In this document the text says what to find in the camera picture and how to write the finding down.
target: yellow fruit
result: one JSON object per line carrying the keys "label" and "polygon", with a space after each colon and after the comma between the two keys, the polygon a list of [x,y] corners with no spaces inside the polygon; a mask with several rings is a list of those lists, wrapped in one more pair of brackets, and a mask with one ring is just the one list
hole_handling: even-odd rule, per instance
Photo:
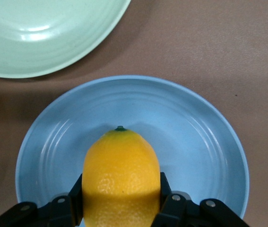
{"label": "yellow fruit", "polygon": [[86,154],[82,173],[86,227],[150,227],[160,209],[160,167],[151,145],[118,126]]}

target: metal screw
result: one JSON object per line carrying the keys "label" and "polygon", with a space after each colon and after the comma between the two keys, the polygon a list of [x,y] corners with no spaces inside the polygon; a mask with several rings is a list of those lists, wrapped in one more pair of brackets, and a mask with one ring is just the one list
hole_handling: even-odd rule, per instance
{"label": "metal screw", "polygon": [[179,195],[173,195],[172,199],[175,201],[180,201],[181,197]]}
{"label": "metal screw", "polygon": [[216,206],[215,202],[214,202],[214,201],[211,201],[211,200],[207,200],[205,203],[206,203],[206,205],[208,205],[209,207],[215,207],[215,206]]}
{"label": "metal screw", "polygon": [[28,209],[30,209],[30,206],[29,205],[25,205],[22,208],[20,208],[21,211],[26,211]]}
{"label": "metal screw", "polygon": [[65,200],[66,200],[66,199],[61,198],[61,199],[58,199],[57,202],[58,202],[58,203],[62,203],[62,202],[64,202]]}

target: green stem tip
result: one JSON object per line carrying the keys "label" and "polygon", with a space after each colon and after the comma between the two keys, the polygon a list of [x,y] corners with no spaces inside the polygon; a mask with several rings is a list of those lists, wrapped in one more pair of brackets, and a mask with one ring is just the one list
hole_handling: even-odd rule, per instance
{"label": "green stem tip", "polygon": [[126,131],[127,129],[125,129],[123,126],[119,125],[117,126],[117,128],[115,129],[115,131]]}

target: brown table surface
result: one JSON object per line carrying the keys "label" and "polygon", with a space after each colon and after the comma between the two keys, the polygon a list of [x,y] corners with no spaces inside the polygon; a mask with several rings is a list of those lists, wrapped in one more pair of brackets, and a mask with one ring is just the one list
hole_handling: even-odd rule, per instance
{"label": "brown table surface", "polygon": [[73,65],[0,78],[0,214],[17,203],[17,155],[38,114],[71,88],[123,74],[179,83],[227,118],[249,165],[244,220],[268,226],[268,1],[261,0],[132,0],[110,35]]}

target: blue plate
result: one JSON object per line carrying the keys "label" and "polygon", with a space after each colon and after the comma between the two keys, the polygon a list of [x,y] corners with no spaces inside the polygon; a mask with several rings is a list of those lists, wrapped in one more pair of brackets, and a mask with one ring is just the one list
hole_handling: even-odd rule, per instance
{"label": "blue plate", "polygon": [[227,120],[185,87],[135,75],[82,84],[38,116],[17,159],[18,201],[40,207],[67,194],[82,173],[89,147],[118,125],[153,146],[173,191],[187,192],[195,203],[217,198],[244,216],[248,166]]}

